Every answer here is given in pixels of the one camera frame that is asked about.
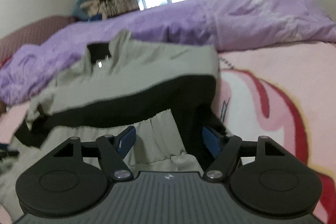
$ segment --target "pink headboard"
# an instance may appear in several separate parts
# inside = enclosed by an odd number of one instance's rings
[[[41,45],[58,30],[75,21],[73,17],[50,16],[10,33],[0,39],[0,63],[10,58],[22,45]]]

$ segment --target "bed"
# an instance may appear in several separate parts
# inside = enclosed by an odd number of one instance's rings
[[[243,140],[268,135],[318,172],[323,193],[314,215],[336,223],[336,23],[314,0],[191,0],[75,23],[41,46],[21,47],[0,70],[0,97],[19,113],[7,117],[18,121],[7,142],[24,119],[22,103],[77,62],[88,43],[109,41],[122,29],[142,41],[213,45],[219,53],[213,113]],[[20,214],[11,212],[13,219]]]
[[[0,69],[23,45],[41,45],[57,31],[76,21],[77,19],[73,17],[60,15],[49,16],[23,26],[11,34],[1,38]],[[13,132],[17,130],[20,125],[20,121],[24,119],[28,105],[29,102],[17,104],[11,107],[7,113],[3,113],[0,116],[0,149],[6,147],[8,143],[11,142]],[[0,207],[0,223],[11,223],[11,219],[3,207]]]

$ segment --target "black triangular cutout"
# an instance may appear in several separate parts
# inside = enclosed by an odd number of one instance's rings
[[[74,145],[68,143],[63,149],[58,151],[54,157],[72,157],[74,155]]]
[[[265,155],[266,156],[284,156],[285,154],[278,150],[275,146],[273,146],[271,143],[266,142],[265,143]]]

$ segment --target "metal screw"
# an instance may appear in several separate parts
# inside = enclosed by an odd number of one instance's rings
[[[114,172],[114,176],[118,179],[126,179],[131,175],[131,173],[127,170],[118,170]]]
[[[210,170],[207,172],[207,177],[211,179],[219,179],[223,176],[223,173],[218,170]]]

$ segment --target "cartoon print blanket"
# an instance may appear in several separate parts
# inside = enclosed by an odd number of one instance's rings
[[[220,54],[213,111],[233,134],[268,135],[317,171],[314,215],[336,223],[336,48],[288,44]]]

